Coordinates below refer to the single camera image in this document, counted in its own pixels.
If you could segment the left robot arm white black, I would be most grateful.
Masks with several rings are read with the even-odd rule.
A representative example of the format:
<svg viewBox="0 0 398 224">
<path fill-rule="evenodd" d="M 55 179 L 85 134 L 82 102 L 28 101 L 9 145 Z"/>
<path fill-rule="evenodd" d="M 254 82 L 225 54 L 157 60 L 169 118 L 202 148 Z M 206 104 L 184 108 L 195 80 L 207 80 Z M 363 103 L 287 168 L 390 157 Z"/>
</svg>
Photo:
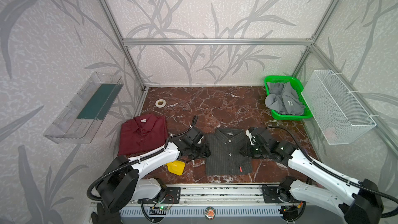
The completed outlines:
<svg viewBox="0 0 398 224">
<path fill-rule="evenodd" d="M 210 155 L 203 141 L 204 133 L 196 128 L 198 116 L 182 133 L 170 135 L 165 144 L 137 157 L 117 156 L 106 171 L 87 189 L 87 197 L 102 203 L 111 213 L 123 209 L 133 200 L 156 199 L 166 192 L 157 179 L 144 177 L 157 168 L 181 157 L 202 159 Z"/>
</svg>

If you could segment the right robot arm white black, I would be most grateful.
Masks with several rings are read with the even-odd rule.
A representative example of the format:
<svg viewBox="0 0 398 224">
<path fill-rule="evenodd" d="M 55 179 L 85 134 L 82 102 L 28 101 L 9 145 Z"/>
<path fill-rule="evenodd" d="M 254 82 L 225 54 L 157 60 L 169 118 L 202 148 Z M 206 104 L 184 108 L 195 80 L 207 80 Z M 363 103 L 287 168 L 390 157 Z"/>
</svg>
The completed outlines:
<svg viewBox="0 0 398 224">
<path fill-rule="evenodd" d="M 359 181 L 331 169 L 308 155 L 294 139 L 277 141 L 269 128 L 249 128 L 248 143 L 240 153 L 252 159 L 269 159 L 296 170 L 319 183 L 313 186 L 293 177 L 286 177 L 271 194 L 284 203 L 312 203 L 340 217 L 348 224 L 378 224 L 383 218 L 397 216 L 398 210 L 384 211 L 383 199 L 397 202 L 396 197 L 382 193 L 372 181 Z"/>
</svg>

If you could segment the dark grey striped shirt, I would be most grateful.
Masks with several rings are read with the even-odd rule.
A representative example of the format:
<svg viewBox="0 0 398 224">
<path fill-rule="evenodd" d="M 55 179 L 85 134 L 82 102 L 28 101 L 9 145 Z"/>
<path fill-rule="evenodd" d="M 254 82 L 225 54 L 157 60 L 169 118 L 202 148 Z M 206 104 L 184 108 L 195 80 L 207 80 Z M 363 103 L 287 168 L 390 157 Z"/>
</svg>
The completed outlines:
<svg viewBox="0 0 398 224">
<path fill-rule="evenodd" d="M 245 175 L 253 172 L 251 159 L 240 154 L 250 143 L 241 129 L 217 128 L 205 134 L 210 155 L 206 158 L 206 175 Z"/>
</svg>

